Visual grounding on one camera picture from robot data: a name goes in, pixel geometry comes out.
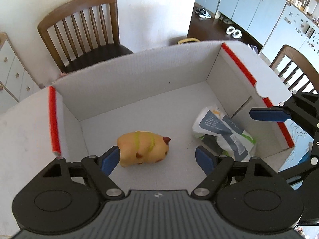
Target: yellow object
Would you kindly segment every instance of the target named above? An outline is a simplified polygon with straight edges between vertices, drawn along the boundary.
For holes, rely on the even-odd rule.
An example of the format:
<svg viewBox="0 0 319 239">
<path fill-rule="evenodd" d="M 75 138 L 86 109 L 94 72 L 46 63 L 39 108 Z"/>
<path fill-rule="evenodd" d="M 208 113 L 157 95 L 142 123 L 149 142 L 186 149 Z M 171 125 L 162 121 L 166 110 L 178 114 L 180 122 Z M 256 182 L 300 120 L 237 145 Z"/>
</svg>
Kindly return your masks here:
<svg viewBox="0 0 319 239">
<path fill-rule="evenodd" d="M 189 43 L 189 42 L 200 42 L 200 40 L 194 37 L 189 37 L 189 38 L 180 40 L 179 42 L 177 42 L 177 44 L 180 45 L 180 44 Z"/>
<path fill-rule="evenodd" d="M 124 134 L 117 139 L 120 165 L 127 167 L 132 164 L 162 161 L 168 153 L 170 140 L 169 137 L 145 131 Z"/>
</svg>

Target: brown wooden chair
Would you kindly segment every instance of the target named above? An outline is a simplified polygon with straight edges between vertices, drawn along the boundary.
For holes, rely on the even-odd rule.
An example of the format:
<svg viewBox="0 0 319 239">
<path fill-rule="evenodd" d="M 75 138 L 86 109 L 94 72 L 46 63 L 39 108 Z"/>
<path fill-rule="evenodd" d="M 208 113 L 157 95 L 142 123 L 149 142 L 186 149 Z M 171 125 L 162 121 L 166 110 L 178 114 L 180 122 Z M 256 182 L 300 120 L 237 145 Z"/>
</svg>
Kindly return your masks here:
<svg viewBox="0 0 319 239">
<path fill-rule="evenodd" d="M 111 18 L 112 34 L 113 34 L 112 44 L 109 44 L 108 42 L 105 17 L 104 17 L 103 8 L 102 8 L 103 4 L 109 4 L 109 8 L 110 8 L 110 18 Z M 96 24 L 94 12 L 93 12 L 94 6 L 97 6 L 97 10 L 98 10 L 99 18 L 100 18 L 99 20 L 101 22 L 100 26 L 101 26 L 103 35 L 101 31 L 100 33 L 98 32 L 98 28 L 97 28 L 97 24 Z M 90 32 L 89 32 L 90 25 L 88 27 L 88 24 L 84 15 L 84 10 L 87 10 L 87 9 L 89 11 L 91 25 L 93 28 L 93 33 L 94 33 L 96 44 L 97 44 L 96 48 L 93 47 L 94 45 L 92 43 Z M 72 25 L 76 35 L 76 39 L 79 44 L 74 42 L 72 38 L 72 34 L 69 30 L 69 27 L 66 21 L 66 18 L 69 16 L 71 16 Z M 86 39 L 87 39 L 88 46 L 82 40 L 83 31 L 81 29 L 79 30 L 75 16 L 81 18 L 81 22 L 82 22 Z M 63 23 L 65 34 L 64 33 L 61 34 L 58 28 L 57 23 L 60 21 L 62 21 Z M 64 53 L 64 55 L 67 58 L 67 61 L 64 60 L 66 64 L 61 59 L 61 56 L 58 53 L 58 50 L 55 47 L 49 35 L 48 29 L 52 26 L 54 26 L 57 39 L 62 48 L 62 50 L 61 48 L 58 48 L 58 49 L 60 50 L 60 53 L 63 51 L 62 53 Z M 62 72 L 66 72 L 66 73 L 85 68 L 87 66 L 96 64 L 101 61 L 109 60 L 111 58 L 132 53 L 132 51 L 130 51 L 123 45 L 120 45 L 118 16 L 117 16 L 117 0 L 72 0 L 54 9 L 46 17 L 44 17 L 44 19 L 38 25 L 38 31 L 44 41 L 44 44 L 47 46 L 47 49 L 49 50 L 56 64 L 58 65 L 58 67 L 60 68 Z M 66 43 L 65 40 L 63 40 L 62 36 L 67 37 L 68 43 Z"/>
<path fill-rule="evenodd" d="M 318 72 L 313 67 L 313 65 L 308 61 L 308 59 L 295 48 L 288 45 L 283 45 L 283 47 L 280 49 L 279 53 L 277 54 L 273 62 L 270 64 L 270 68 L 272 70 L 275 70 L 285 56 L 287 56 L 290 59 L 290 61 L 283 68 L 283 70 L 278 74 L 279 78 L 282 79 L 283 75 L 291 66 L 292 62 L 295 63 L 297 66 L 283 80 L 284 84 L 287 84 L 291 80 L 291 78 L 296 74 L 298 69 L 301 69 L 301 71 L 303 72 L 301 76 L 299 76 L 298 79 L 292 85 L 290 85 L 290 87 L 288 88 L 289 91 L 292 91 L 298 85 L 298 83 L 300 83 L 300 81 L 304 78 L 304 76 L 306 76 L 308 78 L 308 81 L 299 90 L 300 91 L 305 90 L 307 86 L 311 83 L 314 88 L 310 91 L 310 93 L 313 93 L 315 90 L 318 93 L 319 92 Z"/>
</svg>

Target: red stripe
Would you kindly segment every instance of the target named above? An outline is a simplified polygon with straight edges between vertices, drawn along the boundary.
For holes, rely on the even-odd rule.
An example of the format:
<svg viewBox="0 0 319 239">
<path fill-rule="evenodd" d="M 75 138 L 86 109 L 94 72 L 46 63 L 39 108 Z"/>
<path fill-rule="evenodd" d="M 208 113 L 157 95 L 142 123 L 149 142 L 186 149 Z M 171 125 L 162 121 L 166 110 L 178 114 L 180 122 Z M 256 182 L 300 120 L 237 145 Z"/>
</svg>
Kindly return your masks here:
<svg viewBox="0 0 319 239">
<path fill-rule="evenodd" d="M 49 125 L 52 152 L 58 152 L 61 154 L 58 122 L 56 117 L 56 90 L 52 86 L 49 87 Z"/>
<path fill-rule="evenodd" d="M 243 72 L 243 74 L 247 77 L 247 79 L 249 80 L 249 82 L 252 84 L 252 86 L 255 87 L 256 84 L 256 79 L 252 76 L 252 74 L 250 73 L 250 71 L 246 68 L 246 66 L 240 61 L 240 59 L 235 55 L 235 53 L 230 49 L 230 47 L 226 44 L 223 43 L 221 45 L 221 47 L 226 51 L 226 53 L 232 58 L 232 60 L 236 63 L 236 65 L 240 68 L 240 70 Z M 267 107 L 272 107 L 274 106 L 272 104 L 272 102 L 270 101 L 270 99 L 267 98 L 263 98 L 264 103 L 266 104 Z M 289 148 L 292 148 L 295 146 L 295 143 L 293 142 L 291 135 L 286 127 L 286 125 L 282 122 L 277 122 L 284 138 L 286 139 L 286 142 L 289 146 Z"/>
<path fill-rule="evenodd" d="M 253 75 L 250 73 L 250 71 L 246 68 L 246 66 L 240 61 L 240 59 L 235 55 L 235 53 L 227 46 L 226 43 L 223 43 L 221 47 L 227 52 L 227 54 L 234 60 L 236 65 L 240 68 L 240 70 L 243 72 L 243 74 L 247 77 L 247 79 L 250 81 L 252 86 L 255 87 L 256 79 L 253 77 Z"/>
</svg>

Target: black chair seat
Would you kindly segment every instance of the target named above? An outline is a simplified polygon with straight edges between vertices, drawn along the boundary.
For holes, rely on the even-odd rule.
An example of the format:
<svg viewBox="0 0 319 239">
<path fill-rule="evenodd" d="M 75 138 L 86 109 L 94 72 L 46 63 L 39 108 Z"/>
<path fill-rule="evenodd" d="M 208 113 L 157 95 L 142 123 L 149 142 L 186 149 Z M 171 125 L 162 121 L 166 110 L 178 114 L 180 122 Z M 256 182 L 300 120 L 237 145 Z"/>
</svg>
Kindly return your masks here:
<svg viewBox="0 0 319 239">
<path fill-rule="evenodd" d="M 74 59 L 74 61 L 72 61 L 65 67 L 65 72 L 73 72 L 97 64 L 102 61 L 106 61 L 115 57 L 120 57 L 128 54 L 133 54 L 133 52 L 121 44 L 104 45 L 95 48 Z"/>
</svg>

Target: cabinet handle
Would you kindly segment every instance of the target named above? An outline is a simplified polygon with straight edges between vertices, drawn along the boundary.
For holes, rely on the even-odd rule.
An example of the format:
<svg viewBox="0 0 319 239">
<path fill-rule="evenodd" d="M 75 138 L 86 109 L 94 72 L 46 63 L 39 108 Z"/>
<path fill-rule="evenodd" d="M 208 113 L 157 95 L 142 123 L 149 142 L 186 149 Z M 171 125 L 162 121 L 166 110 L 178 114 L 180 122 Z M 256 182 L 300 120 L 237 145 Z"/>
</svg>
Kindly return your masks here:
<svg viewBox="0 0 319 239">
<path fill-rule="evenodd" d="M 306 30 L 306 32 L 305 32 L 306 35 L 307 35 L 307 32 L 308 32 L 309 29 L 310 29 L 310 25 L 309 25 L 309 27 L 307 28 L 307 30 Z"/>
<path fill-rule="evenodd" d="M 308 38 L 311 38 L 314 33 L 315 33 L 315 29 L 314 29 L 313 33 Z"/>
</svg>

